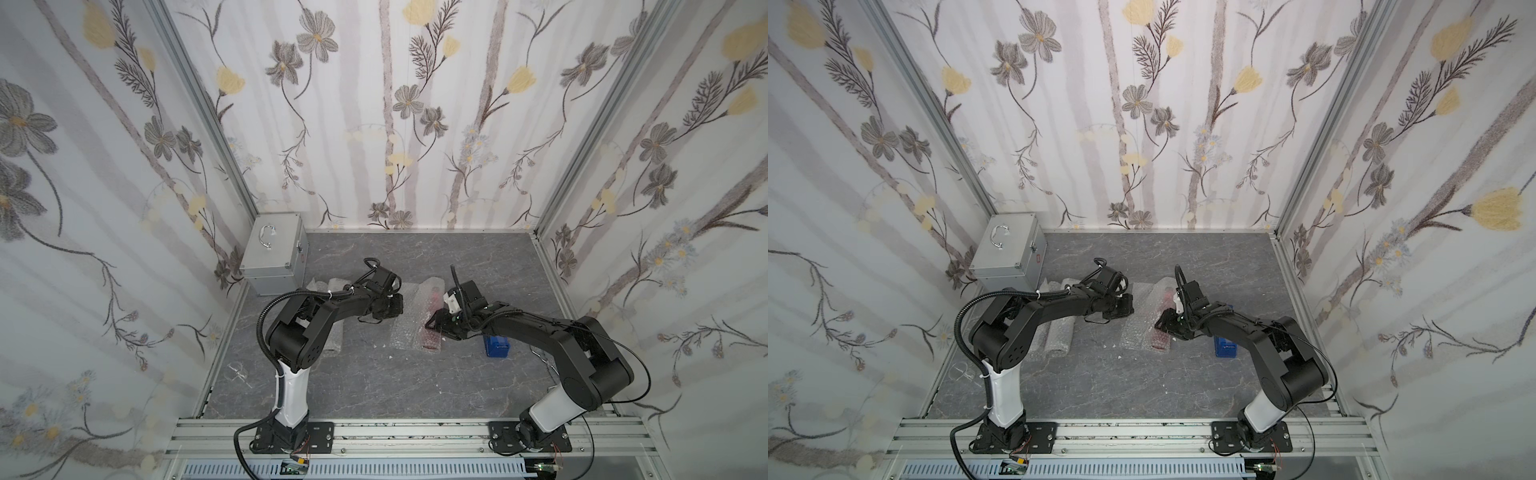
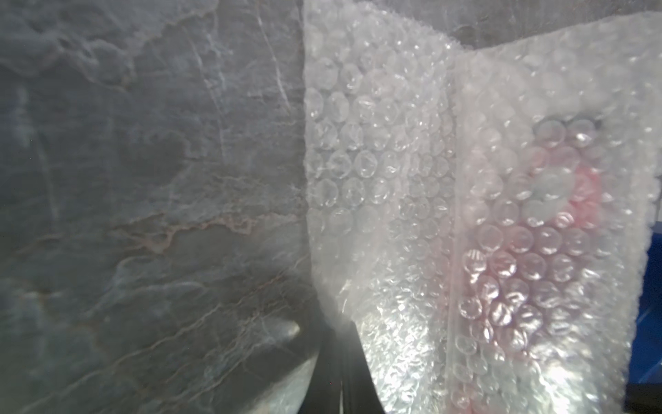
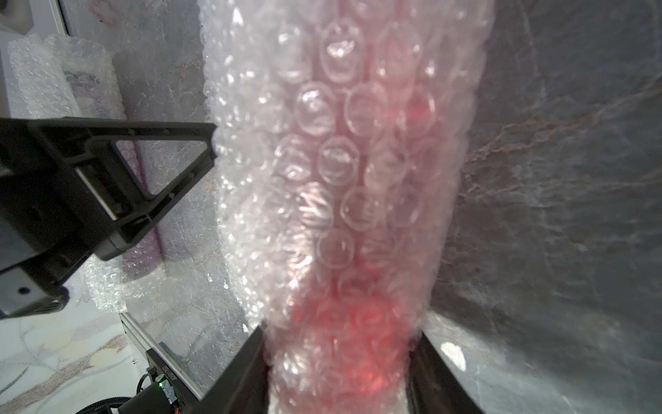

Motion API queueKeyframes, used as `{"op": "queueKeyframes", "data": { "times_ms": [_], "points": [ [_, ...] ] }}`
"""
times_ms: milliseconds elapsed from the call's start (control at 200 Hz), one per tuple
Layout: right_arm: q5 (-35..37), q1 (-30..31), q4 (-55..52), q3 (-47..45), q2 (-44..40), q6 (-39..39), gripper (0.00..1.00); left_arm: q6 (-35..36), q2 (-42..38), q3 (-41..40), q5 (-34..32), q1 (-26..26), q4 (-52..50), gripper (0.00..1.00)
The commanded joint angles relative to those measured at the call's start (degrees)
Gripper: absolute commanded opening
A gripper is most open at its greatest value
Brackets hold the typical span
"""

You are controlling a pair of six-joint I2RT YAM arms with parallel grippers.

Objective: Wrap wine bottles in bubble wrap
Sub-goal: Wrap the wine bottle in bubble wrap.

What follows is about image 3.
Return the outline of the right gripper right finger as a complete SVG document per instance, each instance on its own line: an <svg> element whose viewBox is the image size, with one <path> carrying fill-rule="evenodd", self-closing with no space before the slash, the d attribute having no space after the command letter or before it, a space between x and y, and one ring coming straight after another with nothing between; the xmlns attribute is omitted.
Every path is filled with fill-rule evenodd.
<svg viewBox="0 0 662 414"><path fill-rule="evenodd" d="M410 352L406 381L409 413L483 414L424 332Z"/></svg>

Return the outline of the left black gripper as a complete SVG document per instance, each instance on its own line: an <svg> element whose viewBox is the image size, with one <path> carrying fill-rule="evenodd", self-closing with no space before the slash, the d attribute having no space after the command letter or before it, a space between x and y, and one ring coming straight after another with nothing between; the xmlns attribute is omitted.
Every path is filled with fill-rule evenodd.
<svg viewBox="0 0 662 414"><path fill-rule="evenodd" d="M215 164L212 124L89 118L1 121L1 316L58 312L65 282L92 255L131 250ZM121 141L203 144L198 157L150 193Z"/></svg>

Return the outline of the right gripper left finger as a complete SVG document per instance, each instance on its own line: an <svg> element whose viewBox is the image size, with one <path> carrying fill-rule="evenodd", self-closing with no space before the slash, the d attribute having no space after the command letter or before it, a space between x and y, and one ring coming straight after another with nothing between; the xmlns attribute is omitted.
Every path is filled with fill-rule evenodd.
<svg viewBox="0 0 662 414"><path fill-rule="evenodd" d="M203 398L193 414L267 414L269 370L265 332L258 326Z"/></svg>

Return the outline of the single bubble wrap sheet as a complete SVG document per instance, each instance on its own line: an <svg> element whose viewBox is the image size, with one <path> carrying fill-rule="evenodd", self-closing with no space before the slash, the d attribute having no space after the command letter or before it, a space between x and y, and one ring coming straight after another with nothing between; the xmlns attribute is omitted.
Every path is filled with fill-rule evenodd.
<svg viewBox="0 0 662 414"><path fill-rule="evenodd" d="M39 36L31 34L8 44L10 65L20 96L32 119L81 117L60 60Z"/></svg>

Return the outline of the pink red bottle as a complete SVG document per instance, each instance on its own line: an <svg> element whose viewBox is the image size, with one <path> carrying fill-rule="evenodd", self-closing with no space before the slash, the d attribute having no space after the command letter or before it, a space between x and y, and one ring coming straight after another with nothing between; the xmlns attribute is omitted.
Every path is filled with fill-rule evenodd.
<svg viewBox="0 0 662 414"><path fill-rule="evenodd" d="M422 55L374 55L339 98L334 129L298 149L288 276L269 324L271 383L289 413L386 413L409 373L448 229L439 103Z"/></svg>

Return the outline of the bubble wrap sheet stack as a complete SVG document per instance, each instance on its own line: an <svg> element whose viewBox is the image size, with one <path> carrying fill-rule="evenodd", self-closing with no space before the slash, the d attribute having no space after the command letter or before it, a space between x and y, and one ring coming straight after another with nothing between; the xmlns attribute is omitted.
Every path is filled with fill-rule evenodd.
<svg viewBox="0 0 662 414"><path fill-rule="evenodd" d="M217 225L266 413L475 413L423 334L492 1L202 1Z"/></svg>

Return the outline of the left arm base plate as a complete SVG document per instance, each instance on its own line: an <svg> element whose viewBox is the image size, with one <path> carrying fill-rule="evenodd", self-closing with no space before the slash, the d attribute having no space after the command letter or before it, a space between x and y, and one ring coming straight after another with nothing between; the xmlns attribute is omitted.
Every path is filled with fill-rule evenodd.
<svg viewBox="0 0 662 414"><path fill-rule="evenodd" d="M146 351L150 372L157 387L165 394L172 413L193 413L202 398L196 386L180 372L179 367L161 353L150 348Z"/></svg>

